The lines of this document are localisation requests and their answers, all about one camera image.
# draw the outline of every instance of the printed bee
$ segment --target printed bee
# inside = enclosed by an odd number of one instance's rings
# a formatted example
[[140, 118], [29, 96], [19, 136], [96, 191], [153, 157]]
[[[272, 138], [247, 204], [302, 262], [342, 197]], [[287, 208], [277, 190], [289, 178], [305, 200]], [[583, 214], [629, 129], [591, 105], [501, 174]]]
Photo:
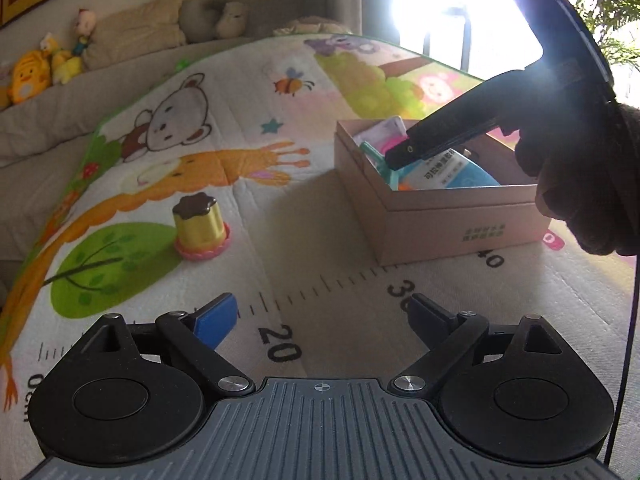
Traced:
[[277, 83], [274, 83], [276, 92], [279, 94], [291, 94], [294, 96], [302, 87], [309, 88], [309, 90], [313, 89], [313, 87], [316, 86], [316, 83], [313, 81], [303, 81], [301, 79], [303, 75], [304, 74], [302, 72], [297, 72], [295, 68], [289, 68], [287, 70], [287, 76], [280, 79]]

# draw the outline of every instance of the cardboard box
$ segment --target cardboard box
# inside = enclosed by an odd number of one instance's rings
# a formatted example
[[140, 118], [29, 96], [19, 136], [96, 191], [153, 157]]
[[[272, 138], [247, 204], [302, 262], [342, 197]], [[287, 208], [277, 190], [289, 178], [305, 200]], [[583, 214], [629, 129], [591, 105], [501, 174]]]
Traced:
[[542, 240], [550, 219], [537, 210], [535, 180], [510, 148], [488, 135], [464, 145], [502, 186], [392, 191], [352, 138], [377, 122], [338, 122], [335, 168], [381, 266]]

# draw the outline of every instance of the black cable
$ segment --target black cable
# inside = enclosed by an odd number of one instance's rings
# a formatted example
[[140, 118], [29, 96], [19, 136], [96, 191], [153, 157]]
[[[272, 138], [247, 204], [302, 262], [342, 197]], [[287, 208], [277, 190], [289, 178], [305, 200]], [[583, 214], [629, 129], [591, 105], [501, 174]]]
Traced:
[[609, 442], [607, 443], [607, 451], [604, 454], [604, 465], [609, 466], [611, 455], [613, 453], [613, 445], [616, 441], [616, 433], [620, 423], [620, 415], [622, 414], [622, 405], [625, 402], [626, 381], [629, 378], [629, 368], [631, 366], [631, 354], [634, 347], [634, 335], [636, 334], [636, 321], [638, 320], [638, 295], [640, 291], [640, 256], [636, 256], [636, 276], [634, 278], [634, 298], [631, 302], [631, 318], [629, 319], [629, 332], [626, 336], [625, 361], [622, 365], [622, 377], [620, 378], [620, 389], [618, 391], [618, 402], [616, 403], [616, 411], [613, 416], [613, 424], [609, 433]]

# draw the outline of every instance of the printed star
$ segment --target printed star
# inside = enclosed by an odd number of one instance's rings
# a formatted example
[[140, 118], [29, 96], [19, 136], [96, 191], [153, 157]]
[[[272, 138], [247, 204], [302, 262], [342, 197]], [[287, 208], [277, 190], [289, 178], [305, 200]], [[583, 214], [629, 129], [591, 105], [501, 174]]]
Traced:
[[279, 123], [276, 119], [272, 119], [268, 123], [261, 124], [262, 132], [264, 134], [277, 134], [278, 130], [284, 123]]

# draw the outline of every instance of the black glove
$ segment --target black glove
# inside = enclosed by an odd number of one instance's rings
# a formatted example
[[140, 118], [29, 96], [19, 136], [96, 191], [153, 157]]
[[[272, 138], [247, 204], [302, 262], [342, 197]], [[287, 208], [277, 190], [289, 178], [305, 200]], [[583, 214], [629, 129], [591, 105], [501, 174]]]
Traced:
[[585, 135], [590, 128], [575, 118], [542, 117], [520, 129], [515, 150], [520, 167], [538, 178], [540, 212], [566, 221], [591, 254], [640, 250], [640, 110], [620, 109], [628, 129], [623, 142], [612, 131]]

